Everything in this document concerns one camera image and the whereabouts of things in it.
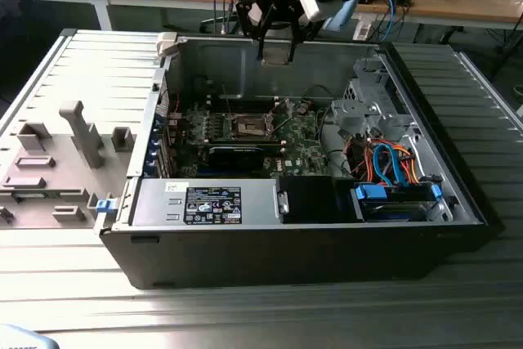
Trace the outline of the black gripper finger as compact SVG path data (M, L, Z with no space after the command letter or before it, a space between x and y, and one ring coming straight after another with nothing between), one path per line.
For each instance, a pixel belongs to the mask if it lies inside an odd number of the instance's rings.
M291 63L294 58L297 45L305 41L312 41L317 33L322 28L324 22L320 21L309 21L304 25L301 25L299 20L305 15L302 5L299 0L285 0L287 5L285 6L287 22L291 28L291 45L288 53L288 62Z
M273 22L273 0L236 0L235 8L245 37L258 42L257 60L262 60L265 37ZM250 11L259 11L259 19L254 24Z

